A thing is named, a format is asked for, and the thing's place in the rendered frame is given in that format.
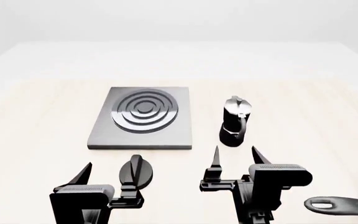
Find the grey stove plate with burner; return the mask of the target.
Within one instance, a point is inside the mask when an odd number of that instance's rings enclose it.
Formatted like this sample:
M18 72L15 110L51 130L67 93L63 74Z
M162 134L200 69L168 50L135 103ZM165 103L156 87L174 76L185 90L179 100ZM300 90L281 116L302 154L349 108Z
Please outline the grey stove plate with burner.
M88 149L192 148L188 87L111 87Z

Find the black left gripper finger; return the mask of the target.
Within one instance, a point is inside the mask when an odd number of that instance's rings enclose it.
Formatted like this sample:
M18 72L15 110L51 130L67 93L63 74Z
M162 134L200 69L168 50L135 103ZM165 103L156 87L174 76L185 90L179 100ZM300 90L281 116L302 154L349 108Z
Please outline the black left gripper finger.
M122 196L123 197L137 197L137 184L139 182L139 156L132 156L129 165L121 169L122 182Z
M91 170L92 170L92 163L88 163L72 180L70 180L67 184L63 184L62 187L68 185L86 185L88 184Z

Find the black silver moka pot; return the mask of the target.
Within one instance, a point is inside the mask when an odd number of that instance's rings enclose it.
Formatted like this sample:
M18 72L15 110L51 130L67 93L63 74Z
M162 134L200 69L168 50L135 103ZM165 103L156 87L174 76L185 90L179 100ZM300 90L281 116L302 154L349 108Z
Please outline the black silver moka pot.
M247 122L252 105L239 96L226 100L223 108L223 123L219 140L228 147L238 147L244 142Z

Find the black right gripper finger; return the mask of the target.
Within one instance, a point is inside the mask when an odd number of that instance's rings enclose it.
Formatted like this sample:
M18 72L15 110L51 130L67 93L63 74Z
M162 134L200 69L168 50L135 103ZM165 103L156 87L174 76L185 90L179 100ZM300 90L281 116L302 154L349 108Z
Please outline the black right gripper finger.
M204 180L214 182L221 180L222 167L220 164L219 147L216 146L211 167L207 168L204 173Z
M257 150L255 146L251 147L252 156L255 164L271 164L271 162L263 156L263 154Z

